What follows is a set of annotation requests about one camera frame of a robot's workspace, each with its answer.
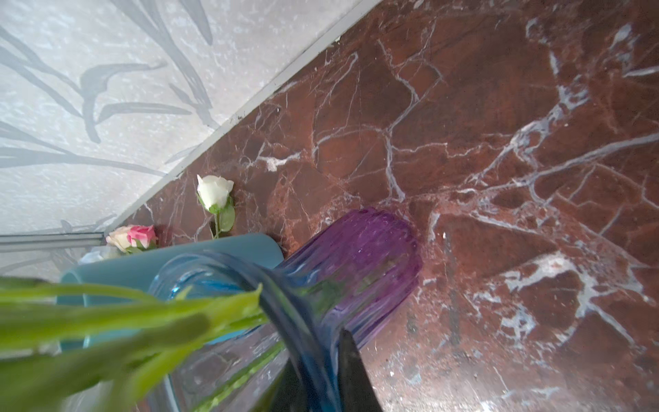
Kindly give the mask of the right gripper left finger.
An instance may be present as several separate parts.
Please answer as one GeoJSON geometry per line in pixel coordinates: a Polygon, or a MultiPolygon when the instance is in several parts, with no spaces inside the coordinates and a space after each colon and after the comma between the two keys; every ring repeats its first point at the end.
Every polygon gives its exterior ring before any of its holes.
{"type": "Polygon", "coordinates": [[[289,360],[251,412],[299,412],[304,410],[304,386],[289,360]]]}

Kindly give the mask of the purple blue glass vase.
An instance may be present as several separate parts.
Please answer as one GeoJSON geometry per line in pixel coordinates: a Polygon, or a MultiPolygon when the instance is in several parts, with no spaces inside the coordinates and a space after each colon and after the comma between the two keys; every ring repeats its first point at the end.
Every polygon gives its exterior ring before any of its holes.
{"type": "Polygon", "coordinates": [[[149,394],[149,408],[251,411],[291,361],[304,386],[303,411],[342,411],[341,331],[360,351],[418,286],[421,267],[413,228],[375,209],[348,212],[273,269],[222,252],[172,259],[153,295],[219,297],[260,288],[267,322],[195,351],[149,394]]]}

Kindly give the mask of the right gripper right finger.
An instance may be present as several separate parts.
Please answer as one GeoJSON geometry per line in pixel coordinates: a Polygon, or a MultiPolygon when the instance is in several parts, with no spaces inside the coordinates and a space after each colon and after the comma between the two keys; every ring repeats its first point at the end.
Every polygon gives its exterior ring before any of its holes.
{"type": "Polygon", "coordinates": [[[353,335],[347,330],[342,330],[339,338],[337,380],[342,411],[383,411],[353,335]]]}

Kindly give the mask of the teal ceramic cylinder vase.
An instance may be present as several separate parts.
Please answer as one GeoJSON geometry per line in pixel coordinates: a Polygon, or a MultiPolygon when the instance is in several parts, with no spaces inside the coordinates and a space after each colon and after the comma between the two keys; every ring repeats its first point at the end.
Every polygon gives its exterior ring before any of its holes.
{"type": "Polygon", "coordinates": [[[199,252],[224,252],[266,268],[274,268],[283,261],[275,240],[264,233],[249,233],[79,264],[63,273],[61,283],[93,283],[148,292],[169,261],[182,254],[199,252]]]}

